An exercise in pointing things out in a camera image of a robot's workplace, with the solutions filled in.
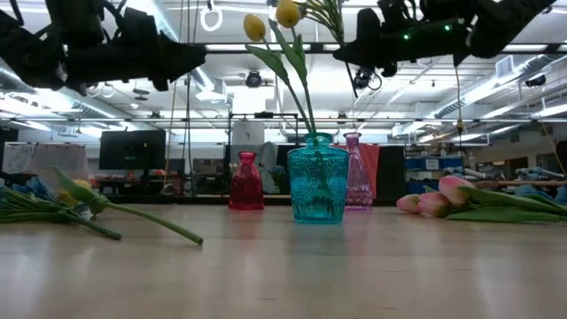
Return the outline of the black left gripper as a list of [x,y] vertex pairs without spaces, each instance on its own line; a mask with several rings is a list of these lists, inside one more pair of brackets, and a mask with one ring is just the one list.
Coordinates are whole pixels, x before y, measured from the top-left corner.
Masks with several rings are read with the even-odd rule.
[[109,80],[127,82],[145,77],[156,90],[167,91],[167,79],[178,79],[206,62],[204,46],[159,35],[155,19],[148,13],[125,4],[109,4],[108,11],[117,26],[110,42]]

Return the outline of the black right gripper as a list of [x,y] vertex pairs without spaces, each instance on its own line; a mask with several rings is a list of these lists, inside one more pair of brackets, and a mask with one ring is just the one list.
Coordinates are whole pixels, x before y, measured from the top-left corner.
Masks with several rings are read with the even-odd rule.
[[380,19],[370,8],[362,9],[357,14],[356,42],[349,43],[332,53],[334,59],[357,66],[382,68],[383,77],[396,75],[396,62],[386,58],[386,44],[380,35]]

